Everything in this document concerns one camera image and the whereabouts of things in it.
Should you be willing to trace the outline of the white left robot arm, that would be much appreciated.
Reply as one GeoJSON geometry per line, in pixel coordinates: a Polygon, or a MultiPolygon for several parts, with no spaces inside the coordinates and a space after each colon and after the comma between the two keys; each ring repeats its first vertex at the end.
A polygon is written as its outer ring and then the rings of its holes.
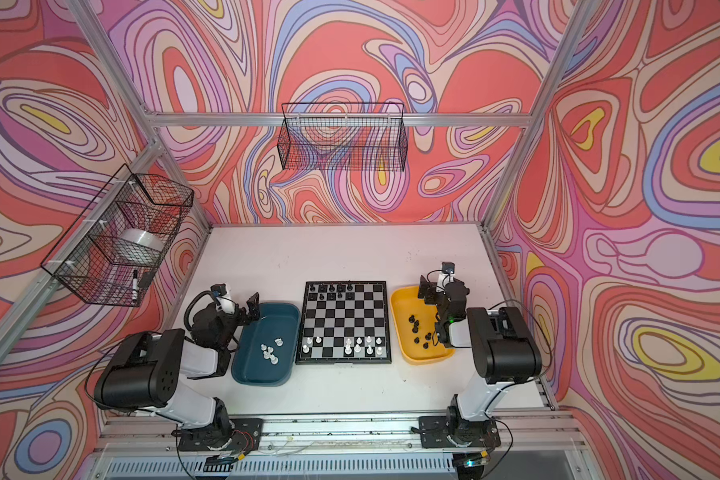
{"type": "Polygon", "coordinates": [[[229,370],[238,328],[260,318],[260,296],[244,307],[217,284],[190,302],[182,328],[126,337],[90,394],[102,410],[146,413],[176,423],[173,436],[186,451],[219,451],[235,430],[224,402],[199,393],[190,380],[213,379],[229,370]]]}

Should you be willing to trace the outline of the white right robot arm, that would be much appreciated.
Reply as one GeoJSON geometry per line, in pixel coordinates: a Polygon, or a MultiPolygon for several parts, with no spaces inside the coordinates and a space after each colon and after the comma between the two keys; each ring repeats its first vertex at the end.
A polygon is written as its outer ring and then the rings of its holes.
{"type": "Polygon", "coordinates": [[[535,380],[542,370],[542,355],[520,310],[499,304],[469,307],[469,293],[463,281],[444,272],[436,282],[420,277],[418,298],[436,308],[434,331],[424,345],[465,348],[475,368],[443,416],[418,419],[412,431],[425,449],[498,447],[493,410],[511,387],[535,380]]]}

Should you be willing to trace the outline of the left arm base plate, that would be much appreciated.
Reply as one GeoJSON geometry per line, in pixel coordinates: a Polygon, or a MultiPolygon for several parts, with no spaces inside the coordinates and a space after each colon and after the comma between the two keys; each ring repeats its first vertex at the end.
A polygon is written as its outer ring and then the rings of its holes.
{"type": "Polygon", "coordinates": [[[250,453],[259,448],[263,425],[261,418],[230,418],[228,426],[175,429],[172,436],[181,452],[250,453]]]}

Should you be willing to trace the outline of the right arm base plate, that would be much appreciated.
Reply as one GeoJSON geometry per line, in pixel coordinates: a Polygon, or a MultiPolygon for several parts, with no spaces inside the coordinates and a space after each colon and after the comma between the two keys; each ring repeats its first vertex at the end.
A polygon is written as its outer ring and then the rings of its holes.
{"type": "Polygon", "coordinates": [[[482,448],[491,452],[502,445],[493,419],[466,421],[447,416],[420,416],[411,432],[419,436],[425,449],[482,448]]]}

